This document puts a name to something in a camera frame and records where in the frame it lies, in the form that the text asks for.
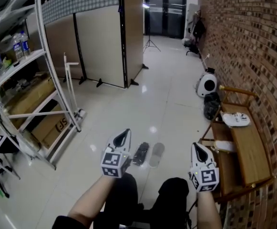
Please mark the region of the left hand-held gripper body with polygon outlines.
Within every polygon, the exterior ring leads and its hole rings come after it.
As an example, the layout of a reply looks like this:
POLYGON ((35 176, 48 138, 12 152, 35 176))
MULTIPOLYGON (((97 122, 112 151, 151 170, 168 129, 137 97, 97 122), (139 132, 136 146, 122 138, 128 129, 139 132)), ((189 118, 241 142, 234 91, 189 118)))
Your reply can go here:
POLYGON ((108 177, 122 178, 131 161, 129 152, 107 146, 101 159, 102 174, 108 177))

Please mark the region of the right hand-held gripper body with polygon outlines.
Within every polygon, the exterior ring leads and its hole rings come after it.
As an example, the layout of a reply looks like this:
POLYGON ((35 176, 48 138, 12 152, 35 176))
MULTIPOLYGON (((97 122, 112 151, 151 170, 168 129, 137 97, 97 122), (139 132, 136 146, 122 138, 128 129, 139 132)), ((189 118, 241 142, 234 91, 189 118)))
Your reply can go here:
POLYGON ((215 190, 220 181, 217 163, 214 161, 206 163, 192 161, 189 178, 197 192, 215 190))

